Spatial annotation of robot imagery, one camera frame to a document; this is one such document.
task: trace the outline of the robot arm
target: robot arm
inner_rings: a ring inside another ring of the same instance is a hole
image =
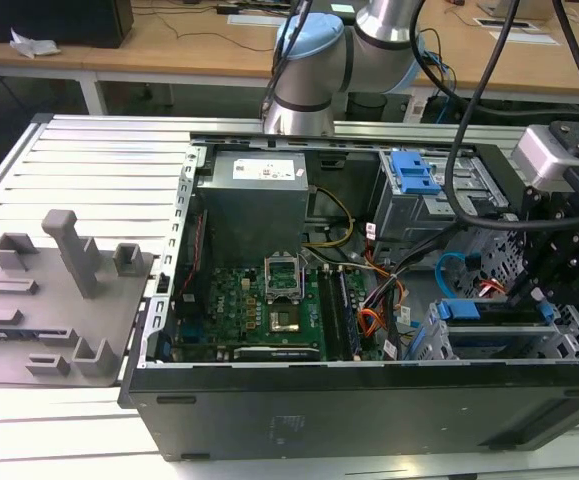
[[[407,88],[418,73],[409,41],[415,5],[416,0],[371,0],[356,25],[346,28],[333,15],[309,14],[278,79],[265,133],[333,135],[334,93]],[[290,20],[288,36],[297,21]]]

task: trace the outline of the blue latch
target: blue latch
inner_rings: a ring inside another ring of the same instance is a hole
[[[440,185],[431,175],[431,166],[418,152],[391,152],[391,166],[400,177],[402,193],[437,195]]]
[[[472,300],[447,298],[438,304],[438,312],[443,320],[480,320],[478,307]]]
[[[556,312],[554,311],[553,305],[551,305],[546,300],[540,302],[537,306],[538,311],[542,314],[542,318],[545,319],[547,325],[551,325],[556,319]]]

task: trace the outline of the desk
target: desk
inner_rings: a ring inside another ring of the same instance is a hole
[[[579,4],[567,6],[574,7],[579,13]],[[473,94],[496,43],[490,34],[495,30],[465,25],[465,23],[475,25],[474,18],[486,18],[486,14],[478,8],[475,0],[468,1],[464,7],[451,9],[445,2],[430,0],[425,4],[421,18],[423,27],[438,30],[442,41],[443,59],[456,71],[457,93],[465,98],[470,98]],[[560,45],[508,42],[483,98],[579,103],[578,70],[557,19],[552,17],[547,22],[532,23]],[[579,43],[579,25],[574,22],[571,24]],[[430,49],[437,49],[433,35],[427,34],[425,40]],[[429,85],[431,84],[426,78],[418,78],[415,82],[408,121],[420,121],[427,98],[435,91]]]
[[[56,116],[32,124],[0,166],[0,234],[33,228],[34,244],[49,246],[38,228],[46,211],[72,208],[78,232],[96,236],[99,248],[131,241],[158,255],[189,132],[217,130],[255,133],[260,123]],[[454,126],[336,124],[338,134],[363,139],[450,141],[455,131]],[[466,141],[494,143],[508,155],[522,131],[473,126]],[[166,463],[138,413],[116,405],[118,393],[117,387],[0,387],[0,478],[383,480],[479,473],[483,479],[579,480],[579,426],[535,452]]]
[[[134,0],[134,4],[151,5],[146,0]],[[455,15],[445,13],[447,8],[445,2],[430,0],[423,10],[421,23],[439,31],[444,59],[458,75],[457,93],[469,97],[482,75],[495,40],[489,30],[467,26]],[[579,4],[575,4],[575,8],[579,12]],[[149,9],[141,9],[142,12],[149,13]],[[474,17],[484,16],[475,0],[456,8],[455,13],[470,24],[474,23]],[[61,46],[63,53],[60,55],[30,60],[8,45],[0,44],[0,74],[76,80],[92,115],[106,114],[100,81],[266,85],[271,51],[250,51],[213,35],[176,39],[174,31],[164,22],[179,34],[215,32],[258,49],[272,49],[276,34],[276,29],[270,27],[228,25],[227,17],[214,11],[136,15],[134,28],[119,49]],[[573,24],[573,28],[579,38],[579,25]],[[579,103],[578,73],[555,18],[545,24],[544,30],[561,45],[509,43],[484,98]],[[430,48],[436,48],[435,40],[429,37],[427,41]],[[416,80],[409,91],[413,101],[409,104],[406,121],[420,121],[427,98],[433,91],[426,78]]]

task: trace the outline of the motherboard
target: motherboard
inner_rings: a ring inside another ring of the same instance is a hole
[[[366,290],[359,270],[302,268],[298,285],[288,268],[265,277],[264,267],[213,269],[204,314],[178,319],[174,359],[327,361],[360,354],[357,313]],[[300,297],[272,299],[269,286],[296,287]]]

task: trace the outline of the white paper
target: white paper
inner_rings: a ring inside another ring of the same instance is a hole
[[[376,239],[376,224],[375,223],[367,223],[367,238],[369,240],[375,240]]]
[[[345,5],[344,3],[332,3],[331,9],[338,13],[356,13],[351,5]]]
[[[11,40],[9,45],[25,57],[35,58],[36,55],[55,55],[60,53],[56,42],[53,40],[32,40],[23,37],[11,29]]]
[[[234,180],[295,180],[293,160],[239,158],[233,162]]]
[[[253,25],[256,27],[279,27],[285,23],[284,17],[265,17],[263,15],[229,15],[229,25]]]
[[[489,34],[498,40],[500,32],[489,32]],[[508,42],[515,43],[534,43],[536,45],[560,45],[549,35],[533,35],[531,33],[510,33],[507,37]]]
[[[405,307],[404,305],[400,307],[400,318],[398,322],[403,325],[411,325],[411,308]]]
[[[396,346],[393,343],[391,343],[389,340],[385,340],[385,346],[384,346],[383,350],[393,360],[396,359],[396,355],[397,355],[398,350],[396,349]]]

